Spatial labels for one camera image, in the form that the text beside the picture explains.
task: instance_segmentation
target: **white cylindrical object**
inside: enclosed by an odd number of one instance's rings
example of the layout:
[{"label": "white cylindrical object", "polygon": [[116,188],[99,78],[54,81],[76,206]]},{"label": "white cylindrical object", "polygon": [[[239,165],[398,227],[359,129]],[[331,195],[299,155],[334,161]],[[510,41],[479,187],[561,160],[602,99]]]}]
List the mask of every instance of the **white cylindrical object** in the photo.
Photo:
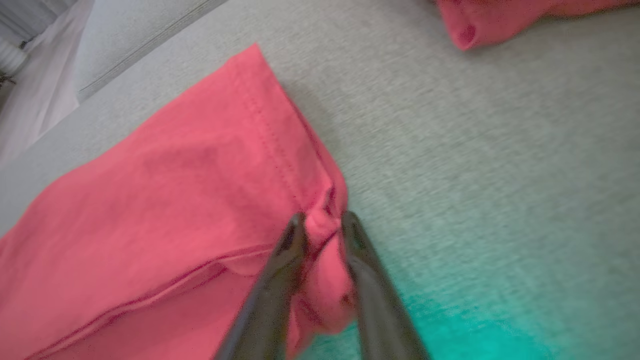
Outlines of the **white cylindrical object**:
[{"label": "white cylindrical object", "polygon": [[27,53],[17,46],[0,38],[0,70],[8,76],[15,75],[27,60]]}]

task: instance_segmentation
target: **gray sofa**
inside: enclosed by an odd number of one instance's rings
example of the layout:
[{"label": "gray sofa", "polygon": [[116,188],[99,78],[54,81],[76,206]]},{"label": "gray sofa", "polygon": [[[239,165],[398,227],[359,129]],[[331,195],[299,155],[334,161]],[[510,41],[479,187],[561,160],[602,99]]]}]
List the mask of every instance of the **gray sofa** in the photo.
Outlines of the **gray sofa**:
[{"label": "gray sofa", "polygon": [[[640,345],[640,8],[461,53],[424,0],[229,0],[0,170],[0,233],[52,180],[257,42],[340,165],[434,359]],[[356,330],[304,359],[356,359]]]}]

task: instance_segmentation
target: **pink fabric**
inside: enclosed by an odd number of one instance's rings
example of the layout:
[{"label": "pink fabric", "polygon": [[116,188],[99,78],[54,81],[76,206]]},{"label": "pink fabric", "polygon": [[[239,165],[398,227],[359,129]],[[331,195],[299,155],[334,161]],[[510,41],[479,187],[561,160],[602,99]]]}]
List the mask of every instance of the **pink fabric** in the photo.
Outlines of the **pink fabric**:
[{"label": "pink fabric", "polygon": [[304,211],[293,356],[353,315],[346,206],[338,167],[255,45],[49,185],[0,240],[1,357],[208,359]]},{"label": "pink fabric", "polygon": [[461,50],[515,36],[544,15],[576,16],[640,0],[437,0],[454,44]]}]

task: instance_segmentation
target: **wooden floor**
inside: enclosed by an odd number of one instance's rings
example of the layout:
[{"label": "wooden floor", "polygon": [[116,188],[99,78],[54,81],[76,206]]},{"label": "wooden floor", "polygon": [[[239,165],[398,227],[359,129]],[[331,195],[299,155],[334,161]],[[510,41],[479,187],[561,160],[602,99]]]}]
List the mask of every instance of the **wooden floor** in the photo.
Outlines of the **wooden floor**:
[{"label": "wooden floor", "polygon": [[73,66],[92,4],[79,0],[31,41],[17,84],[0,90],[0,167],[78,107]]}]

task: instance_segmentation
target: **gray upholstery fabric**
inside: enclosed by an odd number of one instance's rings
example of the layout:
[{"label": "gray upholstery fabric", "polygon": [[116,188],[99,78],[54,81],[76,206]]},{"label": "gray upholstery fabric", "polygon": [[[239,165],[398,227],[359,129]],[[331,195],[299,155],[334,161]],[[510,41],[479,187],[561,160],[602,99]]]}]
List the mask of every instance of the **gray upholstery fabric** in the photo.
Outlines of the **gray upholstery fabric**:
[{"label": "gray upholstery fabric", "polygon": [[96,0],[74,68],[80,102],[225,0]]},{"label": "gray upholstery fabric", "polygon": [[[64,172],[258,42],[340,165],[434,359],[640,345],[640,9],[461,53],[416,0],[233,0],[0,172],[0,233]],[[354,328],[303,359],[356,359]]]}]

